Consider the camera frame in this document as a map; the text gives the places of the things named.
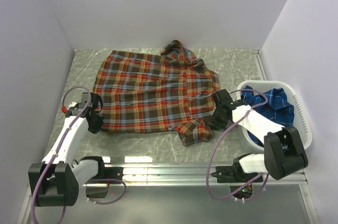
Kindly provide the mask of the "red plaid long sleeve shirt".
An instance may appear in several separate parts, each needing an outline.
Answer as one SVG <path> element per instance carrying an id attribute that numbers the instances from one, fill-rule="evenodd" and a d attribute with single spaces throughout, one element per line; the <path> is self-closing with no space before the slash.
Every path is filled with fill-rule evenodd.
<path id="1" fill-rule="evenodd" d="M 103 102 L 102 130 L 175 131 L 184 146 L 212 137 L 212 96 L 219 89 L 218 75 L 177 40 L 158 55 L 112 51 L 93 86 Z"/>

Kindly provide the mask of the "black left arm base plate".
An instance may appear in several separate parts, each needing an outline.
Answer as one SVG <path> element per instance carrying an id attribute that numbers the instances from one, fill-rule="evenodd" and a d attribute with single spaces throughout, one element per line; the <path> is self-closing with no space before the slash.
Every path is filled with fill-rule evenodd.
<path id="1" fill-rule="evenodd" d="M 104 175 L 103 178 L 104 179 L 115 179 L 115 180 L 123 180 L 123 171 L 124 168 L 123 167 L 113 167 L 113 166 L 109 166 L 109 167 L 105 167 L 104 169 Z"/>

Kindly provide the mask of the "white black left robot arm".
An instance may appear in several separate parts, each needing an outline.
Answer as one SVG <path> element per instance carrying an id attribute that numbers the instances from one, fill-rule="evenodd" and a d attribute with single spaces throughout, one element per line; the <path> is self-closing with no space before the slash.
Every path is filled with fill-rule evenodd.
<path id="1" fill-rule="evenodd" d="M 87 156 L 72 164 L 85 134 L 101 130 L 102 108 L 102 98 L 93 92 L 84 92 L 79 103 L 61 107 L 65 120 L 60 135 L 41 163 L 32 164 L 28 171 L 33 206 L 73 206 L 82 185 L 89 180 L 100 183 L 106 178 L 101 156 Z"/>

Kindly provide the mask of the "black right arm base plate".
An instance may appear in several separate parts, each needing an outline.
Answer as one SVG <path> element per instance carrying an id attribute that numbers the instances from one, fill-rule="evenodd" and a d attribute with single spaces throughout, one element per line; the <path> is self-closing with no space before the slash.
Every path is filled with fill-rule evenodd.
<path id="1" fill-rule="evenodd" d="M 257 176 L 258 173 L 245 173 L 241 167 L 217 166 L 211 174 L 218 183 L 246 183 Z"/>

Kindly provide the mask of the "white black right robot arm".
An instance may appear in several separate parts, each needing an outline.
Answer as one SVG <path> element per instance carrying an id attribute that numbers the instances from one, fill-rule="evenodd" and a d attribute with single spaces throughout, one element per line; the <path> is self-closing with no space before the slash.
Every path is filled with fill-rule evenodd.
<path id="1" fill-rule="evenodd" d="M 250 106 L 243 100 L 233 100 L 223 89 L 213 94 L 215 111 L 210 121 L 212 129 L 224 129 L 227 133 L 239 125 L 252 133 L 264 146 L 262 154 L 249 153 L 235 158 L 227 176 L 243 182 L 251 174 L 269 174 L 275 180 L 308 167 L 308 158 L 300 133 L 294 126 L 282 126 L 272 122 L 255 109 L 268 102 Z"/>

